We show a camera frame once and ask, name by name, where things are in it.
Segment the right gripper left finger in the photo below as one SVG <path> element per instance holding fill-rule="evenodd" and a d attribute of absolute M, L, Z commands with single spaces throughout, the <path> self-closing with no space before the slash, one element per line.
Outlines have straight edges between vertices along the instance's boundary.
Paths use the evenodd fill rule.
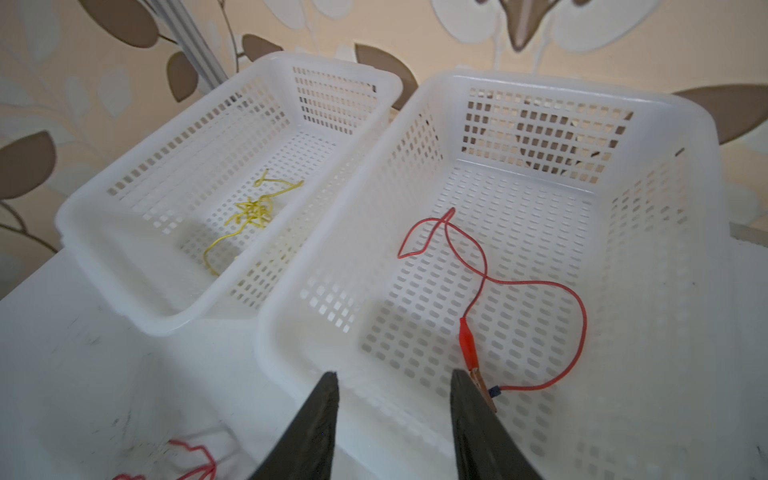
<path fill-rule="evenodd" d="M 250 479 L 330 479 L 340 391 L 325 372 Z"/>

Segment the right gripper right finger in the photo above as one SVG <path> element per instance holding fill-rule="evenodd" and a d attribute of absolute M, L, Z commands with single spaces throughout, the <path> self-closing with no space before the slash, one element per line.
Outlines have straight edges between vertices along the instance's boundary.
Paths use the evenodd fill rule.
<path fill-rule="evenodd" d="M 542 479 L 462 370 L 451 376 L 450 413 L 459 479 Z"/>

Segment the red alligator clip lead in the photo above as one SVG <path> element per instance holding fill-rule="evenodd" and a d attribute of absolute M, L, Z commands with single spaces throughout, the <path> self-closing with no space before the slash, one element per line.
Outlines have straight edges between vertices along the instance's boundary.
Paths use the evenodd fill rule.
<path fill-rule="evenodd" d="M 417 221 L 415 224 L 413 224 L 408 230 L 408 232 L 405 234 L 401 242 L 401 245 L 397 252 L 397 258 L 399 260 L 407 259 L 411 257 L 417 257 L 426 253 L 436 233 L 439 230 L 442 230 L 445 241 L 449 249 L 453 253 L 454 257 L 460 262 L 460 264 L 463 267 L 465 267 L 471 273 L 479 276 L 480 283 L 476 290 L 476 293 L 474 294 L 472 300 L 469 302 L 466 309 L 464 310 L 464 313 L 461 315 L 459 319 L 458 342 L 459 342 L 460 351 L 462 353 L 463 360 L 465 363 L 465 367 L 466 367 L 467 373 L 469 374 L 470 379 L 472 380 L 476 388 L 479 390 L 481 396 L 485 400 L 486 404 L 490 407 L 491 411 L 493 413 L 496 413 L 497 408 L 494 403 L 494 399 L 499 395 L 501 395 L 502 393 L 542 391 L 556 385 L 571 373 L 571 371 L 574 369 L 574 367 L 577 365 L 578 361 L 580 360 L 582 353 L 584 351 L 587 332 L 588 332 L 588 313 L 582 298 L 573 289 L 571 289 L 570 287 L 564 284 L 554 282 L 554 281 L 545 281 L 545 280 L 508 281 L 508 280 L 497 279 L 490 276 L 489 262 L 483 246 L 473 236 L 471 236 L 466 231 L 462 230 L 460 227 L 458 227 L 452 222 L 452 218 L 455 216 L 455 214 L 456 214 L 456 208 L 451 207 L 441 217 L 428 217 L 428 218 L 421 219 Z M 416 232 L 417 229 L 425 225 L 430 225 L 430 230 L 422 246 L 417 250 L 406 251 L 406 247 L 408 245 L 408 242 L 410 241 L 411 236 Z M 473 265 L 471 265 L 459 253 L 459 251 L 457 250 L 457 248 L 454 246 L 452 242 L 452 239 L 451 239 L 452 232 L 455 232 L 461 235 L 465 240 L 469 241 L 477 249 L 482 260 L 482 269 L 478 269 Z M 501 285 L 501 286 L 553 287 L 556 289 L 563 290 L 564 292 L 566 292 L 567 294 L 569 294 L 575 299 L 581 313 L 581 319 L 582 319 L 581 331 L 580 331 L 579 341 L 577 344 L 577 349 L 574 353 L 574 356 L 561 373 L 557 374 L 552 379 L 538 385 L 529 385 L 529 386 L 494 385 L 492 387 L 488 387 L 486 385 L 481 372 L 481 368 L 480 368 L 480 361 L 477 353 L 476 342 L 474 339 L 474 335 L 471 331 L 471 328 L 468 324 L 467 317 L 469 316 L 469 313 L 474 308 L 476 303 L 479 301 L 483 293 L 484 287 L 488 282 Z"/>

